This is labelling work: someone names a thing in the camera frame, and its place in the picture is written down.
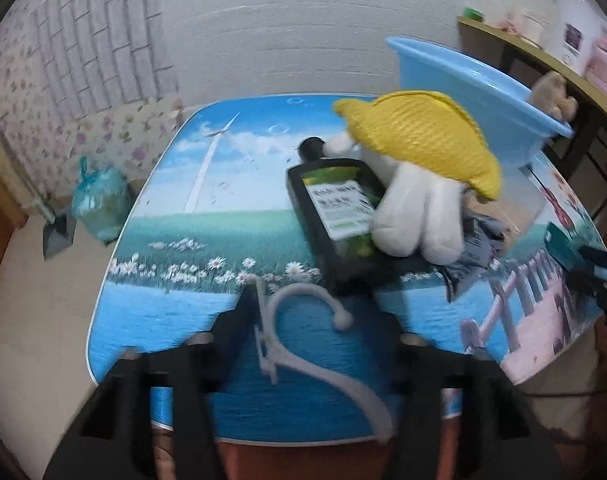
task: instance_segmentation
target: plastic bag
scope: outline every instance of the plastic bag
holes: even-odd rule
[[[119,237],[133,206],[128,184],[115,168],[88,173],[88,159],[79,163],[80,182],[72,195],[71,213],[102,242]]]

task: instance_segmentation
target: wind turbine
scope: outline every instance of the wind turbine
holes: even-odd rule
[[[199,200],[201,188],[204,185],[206,172],[208,171],[210,162],[213,160],[213,155],[215,155],[215,150],[217,149],[217,144],[219,144],[219,139],[221,139],[223,136],[226,136],[235,145],[235,147],[238,147],[237,142],[234,140],[234,137],[230,135],[229,130],[232,121],[234,121],[240,113],[241,112],[237,112],[237,115],[230,119],[230,122],[226,124],[226,126],[224,126],[221,130],[215,130],[214,132],[206,134],[206,137],[212,137],[213,141],[210,143],[208,152],[206,153],[204,161],[201,163],[201,167],[199,168],[199,173],[197,173],[195,183],[193,184],[192,189],[190,190],[190,194],[188,195],[188,199],[186,200],[186,205],[184,206],[184,213],[193,213],[197,208],[197,201]]]

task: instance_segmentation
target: stuffed animal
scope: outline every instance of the stuffed animal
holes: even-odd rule
[[[370,232],[391,256],[421,246],[430,263],[447,265],[463,251],[461,202],[469,187],[494,200],[501,167],[475,121],[440,92],[401,91],[365,102],[341,99],[334,110],[347,131],[324,145],[326,156],[360,158],[387,186]]]
[[[539,78],[528,102],[560,122],[570,122],[577,113],[577,101],[566,96],[566,80],[558,72],[548,72]]]

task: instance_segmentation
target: bottle label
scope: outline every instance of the bottle label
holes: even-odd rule
[[[331,240],[343,240],[370,232],[375,208],[356,181],[306,184],[305,187]]]

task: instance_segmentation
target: bottle cap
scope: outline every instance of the bottle cap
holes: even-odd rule
[[[324,158],[324,144],[323,140],[319,137],[308,137],[307,139],[304,139],[297,149],[299,158],[302,162],[312,162],[313,160]]]

